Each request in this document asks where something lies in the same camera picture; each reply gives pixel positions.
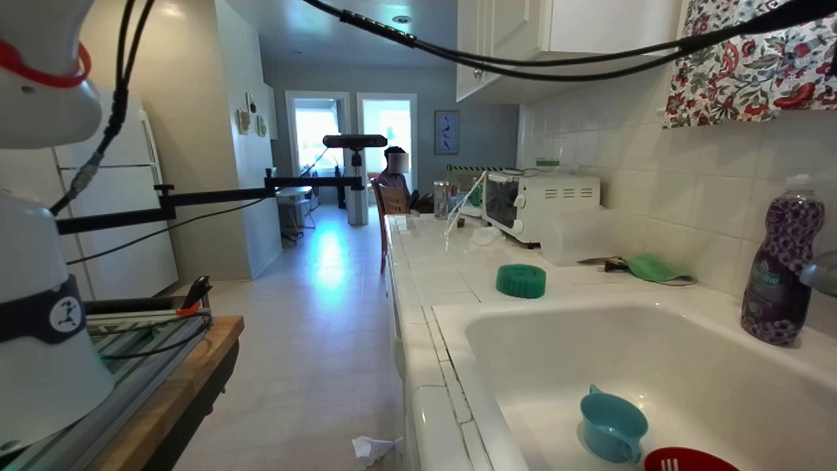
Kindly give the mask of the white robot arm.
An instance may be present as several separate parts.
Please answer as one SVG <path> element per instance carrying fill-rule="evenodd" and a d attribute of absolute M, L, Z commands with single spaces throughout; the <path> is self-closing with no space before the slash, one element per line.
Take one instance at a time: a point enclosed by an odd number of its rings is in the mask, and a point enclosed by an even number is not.
<path fill-rule="evenodd" d="M 78 41 L 92 0 L 0 0 L 0 147 L 86 142 L 103 122 Z M 24 449 L 95 411 L 112 378 L 86 331 L 54 214 L 0 195 L 0 453 Z"/>

